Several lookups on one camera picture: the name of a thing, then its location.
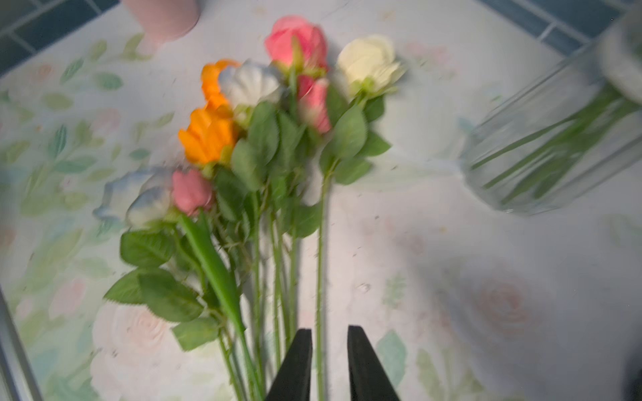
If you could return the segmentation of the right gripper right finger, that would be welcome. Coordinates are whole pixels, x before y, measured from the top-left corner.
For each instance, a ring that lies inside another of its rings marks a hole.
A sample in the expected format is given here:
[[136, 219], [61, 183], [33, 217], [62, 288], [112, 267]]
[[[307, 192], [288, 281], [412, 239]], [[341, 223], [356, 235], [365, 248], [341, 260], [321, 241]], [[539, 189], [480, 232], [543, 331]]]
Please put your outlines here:
[[361, 326], [349, 326], [347, 352], [352, 401], [400, 400]]

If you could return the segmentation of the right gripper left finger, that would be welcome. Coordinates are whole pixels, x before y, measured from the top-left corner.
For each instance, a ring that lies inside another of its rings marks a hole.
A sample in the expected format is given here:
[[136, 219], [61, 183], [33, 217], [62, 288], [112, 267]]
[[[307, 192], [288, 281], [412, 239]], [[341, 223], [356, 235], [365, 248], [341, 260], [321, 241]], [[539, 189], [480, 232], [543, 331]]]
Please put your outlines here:
[[296, 332], [266, 401], [310, 401], [313, 357], [312, 330]]

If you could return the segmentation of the pink tulip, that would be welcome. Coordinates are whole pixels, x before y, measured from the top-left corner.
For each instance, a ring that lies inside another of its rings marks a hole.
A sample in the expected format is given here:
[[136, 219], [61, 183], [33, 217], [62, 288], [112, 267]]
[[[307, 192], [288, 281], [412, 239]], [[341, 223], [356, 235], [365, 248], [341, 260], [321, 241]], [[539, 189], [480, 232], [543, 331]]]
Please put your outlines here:
[[178, 218], [179, 224], [184, 230], [207, 280], [217, 294], [222, 309], [239, 337], [248, 380], [255, 388], [258, 398], [263, 400], [265, 398], [264, 384], [259, 371], [253, 364], [250, 347], [247, 344], [237, 282], [212, 243], [212, 231], [207, 224], [205, 207], [213, 199], [212, 187], [198, 170], [174, 172], [172, 185], [174, 202], [182, 212]]

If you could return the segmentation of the cream rose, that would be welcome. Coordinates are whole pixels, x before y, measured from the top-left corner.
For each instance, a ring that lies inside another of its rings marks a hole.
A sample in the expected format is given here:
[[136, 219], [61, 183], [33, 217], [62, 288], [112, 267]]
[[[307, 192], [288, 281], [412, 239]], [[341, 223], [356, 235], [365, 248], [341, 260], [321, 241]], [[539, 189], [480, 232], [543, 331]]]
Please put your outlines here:
[[326, 368], [326, 245], [329, 192], [334, 182], [350, 185], [368, 173], [370, 159], [386, 153], [391, 144], [377, 134], [371, 125], [386, 111], [385, 95], [395, 89], [395, 83], [406, 72], [396, 57], [393, 43], [381, 35], [356, 38], [339, 53], [337, 65], [347, 97], [330, 86], [326, 95], [326, 110], [331, 138], [319, 157], [322, 174], [319, 199], [320, 224], [318, 231], [315, 351], [317, 395], [328, 398]]

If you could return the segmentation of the small pink rose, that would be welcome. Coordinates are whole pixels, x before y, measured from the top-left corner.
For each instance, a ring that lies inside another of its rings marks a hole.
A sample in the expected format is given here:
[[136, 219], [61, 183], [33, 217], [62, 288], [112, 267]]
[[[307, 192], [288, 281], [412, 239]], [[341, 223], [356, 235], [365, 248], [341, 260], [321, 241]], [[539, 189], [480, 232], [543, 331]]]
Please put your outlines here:
[[300, 75], [298, 84], [299, 118], [321, 134], [329, 132], [331, 123], [326, 105], [329, 80]]

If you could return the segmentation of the white rose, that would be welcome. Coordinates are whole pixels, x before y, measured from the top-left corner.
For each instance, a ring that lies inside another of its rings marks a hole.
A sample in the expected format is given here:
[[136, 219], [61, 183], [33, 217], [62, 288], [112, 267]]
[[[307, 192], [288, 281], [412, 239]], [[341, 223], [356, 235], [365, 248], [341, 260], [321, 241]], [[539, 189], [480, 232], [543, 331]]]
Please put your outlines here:
[[242, 126], [248, 125], [258, 104], [277, 104], [284, 94], [281, 73], [272, 66], [250, 59], [238, 67], [222, 70], [217, 83], [232, 109], [234, 120]]

